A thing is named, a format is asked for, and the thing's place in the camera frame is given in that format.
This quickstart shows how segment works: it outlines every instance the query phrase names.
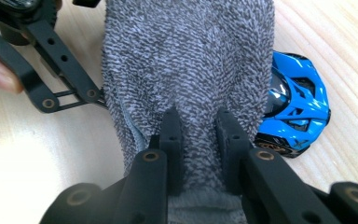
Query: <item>wooden surface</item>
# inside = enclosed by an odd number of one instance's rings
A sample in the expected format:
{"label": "wooden surface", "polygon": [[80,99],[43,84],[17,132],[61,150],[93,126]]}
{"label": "wooden surface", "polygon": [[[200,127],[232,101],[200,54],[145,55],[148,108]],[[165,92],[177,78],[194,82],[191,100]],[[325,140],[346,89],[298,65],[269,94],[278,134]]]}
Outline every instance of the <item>wooden surface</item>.
{"label": "wooden surface", "polygon": [[[287,160],[312,186],[358,182],[358,1],[277,1],[276,50],[310,58],[324,81],[330,124],[308,152]],[[104,3],[64,2],[56,31],[93,80],[100,75]],[[32,48],[19,51],[53,90],[62,85]],[[123,173],[109,113],[94,105],[46,115],[27,96],[0,91],[0,223],[37,223],[55,197],[79,182],[105,188]]]}

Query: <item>gray fabric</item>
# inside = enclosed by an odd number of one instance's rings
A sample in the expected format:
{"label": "gray fabric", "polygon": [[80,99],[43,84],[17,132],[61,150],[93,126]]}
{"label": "gray fabric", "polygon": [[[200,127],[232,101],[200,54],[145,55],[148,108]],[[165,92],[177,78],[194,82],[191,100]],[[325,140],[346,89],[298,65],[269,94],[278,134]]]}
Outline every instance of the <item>gray fabric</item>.
{"label": "gray fabric", "polygon": [[226,106],[253,140],[270,78],[272,0],[108,0],[103,44],[106,101],[124,153],[159,132],[175,106],[185,145],[185,191],[169,198],[169,221],[246,223],[225,192],[214,119]]}

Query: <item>blue toy car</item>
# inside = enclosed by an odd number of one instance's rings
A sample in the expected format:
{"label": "blue toy car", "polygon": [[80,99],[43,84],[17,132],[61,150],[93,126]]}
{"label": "blue toy car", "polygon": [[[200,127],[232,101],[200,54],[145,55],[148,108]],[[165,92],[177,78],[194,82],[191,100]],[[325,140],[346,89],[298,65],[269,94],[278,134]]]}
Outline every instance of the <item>blue toy car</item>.
{"label": "blue toy car", "polygon": [[274,51],[271,71],[267,107],[255,144],[295,158],[330,120],[326,89],[312,62],[300,55]]}

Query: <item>black plastic part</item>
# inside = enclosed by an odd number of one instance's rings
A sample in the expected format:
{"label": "black plastic part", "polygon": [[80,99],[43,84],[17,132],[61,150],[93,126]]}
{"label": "black plastic part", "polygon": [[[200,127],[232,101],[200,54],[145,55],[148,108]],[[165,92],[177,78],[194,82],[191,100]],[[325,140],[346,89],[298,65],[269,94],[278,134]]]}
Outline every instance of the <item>black plastic part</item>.
{"label": "black plastic part", "polygon": [[34,106],[44,113],[55,112],[57,97],[45,85],[33,67],[0,36],[0,61],[19,78]]}
{"label": "black plastic part", "polygon": [[161,150],[138,153],[132,163],[113,223],[167,223],[167,156]]}
{"label": "black plastic part", "polygon": [[99,100],[100,90],[46,21],[29,24],[25,30],[31,44],[76,96],[87,103]]}
{"label": "black plastic part", "polygon": [[326,204],[342,223],[358,224],[358,184],[352,182],[334,184]]}
{"label": "black plastic part", "polygon": [[97,7],[101,0],[74,0],[72,3],[80,7]]}
{"label": "black plastic part", "polygon": [[247,151],[240,174],[242,209],[249,223],[340,223],[272,149]]}
{"label": "black plastic part", "polygon": [[241,194],[240,159],[253,146],[237,119],[225,108],[220,108],[217,112],[216,134],[227,191]]}
{"label": "black plastic part", "polygon": [[77,184],[63,191],[43,215],[40,224],[86,224],[100,204],[102,191],[93,184]]}
{"label": "black plastic part", "polygon": [[17,46],[26,46],[29,45],[30,42],[21,35],[20,32],[11,29],[7,25],[0,22],[0,31],[1,36],[10,44],[17,45]]}
{"label": "black plastic part", "polygon": [[174,107],[162,118],[159,149],[168,157],[168,193],[179,195],[184,179],[183,144],[179,114]]}

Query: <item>toy car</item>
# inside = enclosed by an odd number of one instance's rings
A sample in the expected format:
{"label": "toy car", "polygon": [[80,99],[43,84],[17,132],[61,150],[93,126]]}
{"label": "toy car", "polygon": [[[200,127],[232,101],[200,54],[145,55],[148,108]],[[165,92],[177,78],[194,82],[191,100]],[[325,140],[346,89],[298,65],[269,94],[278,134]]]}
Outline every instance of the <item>toy car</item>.
{"label": "toy car", "polygon": [[274,51],[271,73],[265,116],[255,144],[295,158],[330,120],[326,89],[312,62],[300,55]]}

